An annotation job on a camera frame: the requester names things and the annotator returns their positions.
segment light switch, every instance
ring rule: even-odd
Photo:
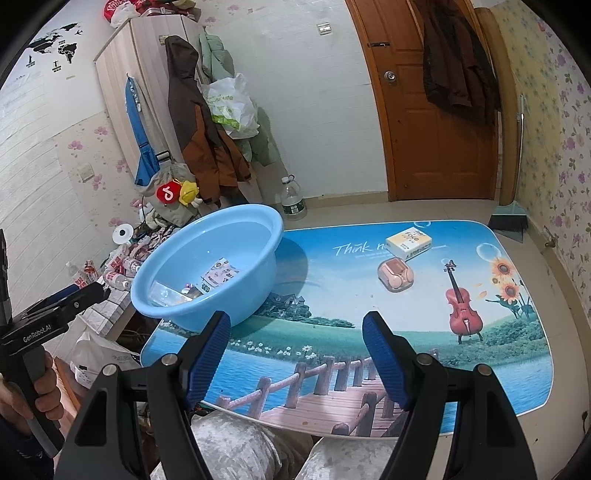
[[[92,170],[92,165],[87,163],[86,165],[82,165],[78,168],[78,175],[82,181],[86,181],[95,176],[95,171]]]
[[[330,24],[327,23],[319,23],[316,25],[318,27],[318,32],[320,35],[326,35],[327,33],[332,32],[332,28],[330,28]]]

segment red cello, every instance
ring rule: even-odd
[[[450,260],[443,269],[449,274],[452,281],[452,287],[445,292],[445,296],[449,305],[453,307],[453,312],[449,315],[449,326],[453,333],[457,335],[457,342],[462,344],[462,336],[478,335],[482,341],[483,324],[480,315],[476,310],[470,307],[470,294],[465,288],[457,286],[456,279],[453,278],[453,271],[456,269],[456,264]]]

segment jacket hood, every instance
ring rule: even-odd
[[[179,79],[195,78],[195,68],[199,53],[193,46],[177,35],[171,35],[164,40],[166,57],[168,58],[168,74]]]

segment brown door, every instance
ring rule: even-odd
[[[348,0],[372,73],[386,162],[393,162],[387,165],[390,197],[493,198],[496,126],[474,124],[427,101],[423,25],[410,2]],[[466,5],[462,1],[458,5],[466,15]],[[385,108],[380,106],[382,98]]]

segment jacket sleeve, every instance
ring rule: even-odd
[[[27,437],[0,416],[0,435],[4,445],[11,445],[38,480],[53,480],[53,460],[49,458],[34,436]]]

